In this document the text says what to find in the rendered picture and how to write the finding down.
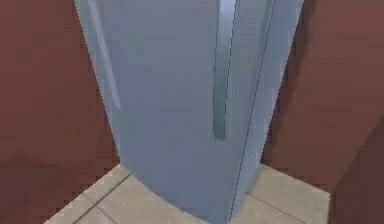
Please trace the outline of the grey blue fridge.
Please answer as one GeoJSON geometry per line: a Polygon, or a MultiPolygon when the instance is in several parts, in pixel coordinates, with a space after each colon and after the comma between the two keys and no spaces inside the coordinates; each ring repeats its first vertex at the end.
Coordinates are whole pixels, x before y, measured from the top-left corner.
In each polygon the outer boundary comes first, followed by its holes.
{"type": "Polygon", "coordinates": [[[217,139],[218,0],[74,0],[122,165],[180,210],[230,224],[260,164],[304,1],[236,1],[217,139]]]}

